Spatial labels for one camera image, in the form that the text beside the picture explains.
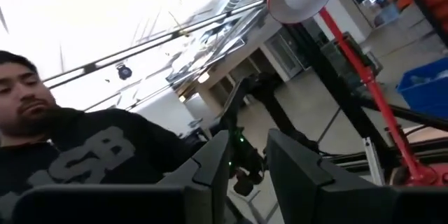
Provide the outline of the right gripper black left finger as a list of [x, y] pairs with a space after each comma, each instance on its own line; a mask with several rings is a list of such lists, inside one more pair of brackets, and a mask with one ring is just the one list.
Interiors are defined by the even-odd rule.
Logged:
[[231, 144], [209, 140], [153, 185], [47, 185], [18, 200], [11, 224], [223, 224]]

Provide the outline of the person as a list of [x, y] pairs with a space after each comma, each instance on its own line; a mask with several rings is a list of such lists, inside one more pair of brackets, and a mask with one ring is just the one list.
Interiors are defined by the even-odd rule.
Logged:
[[0, 50], [0, 224], [49, 184], [157, 183], [202, 146], [118, 108], [64, 108], [26, 58]]

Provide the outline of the blue plastic bin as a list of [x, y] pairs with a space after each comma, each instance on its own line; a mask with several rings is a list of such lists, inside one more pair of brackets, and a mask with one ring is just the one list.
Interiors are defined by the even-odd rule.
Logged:
[[405, 72], [396, 90], [411, 110], [448, 119], [448, 57]]

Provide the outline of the red desk lamp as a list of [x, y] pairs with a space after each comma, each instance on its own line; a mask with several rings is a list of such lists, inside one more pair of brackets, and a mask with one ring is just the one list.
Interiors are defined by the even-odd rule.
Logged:
[[374, 98], [393, 142], [401, 154], [402, 164], [409, 171], [405, 181], [406, 186], [448, 186], [448, 164], [424, 165], [418, 161], [410, 148], [407, 137], [399, 128], [391, 107], [387, 104], [370, 68], [361, 62], [361, 58], [354, 52], [347, 42], [344, 41], [343, 33], [337, 26], [331, 14], [326, 9], [329, 0], [267, 0], [269, 12], [272, 17], [282, 24], [296, 24], [315, 15], [320, 15], [326, 26], [336, 38], [346, 58], [357, 71], [363, 84], [368, 88]]

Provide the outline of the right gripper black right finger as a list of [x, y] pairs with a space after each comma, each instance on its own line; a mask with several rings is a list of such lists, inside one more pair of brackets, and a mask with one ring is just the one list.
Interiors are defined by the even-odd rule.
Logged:
[[448, 188], [378, 186], [277, 129], [267, 161], [285, 224], [448, 224]]

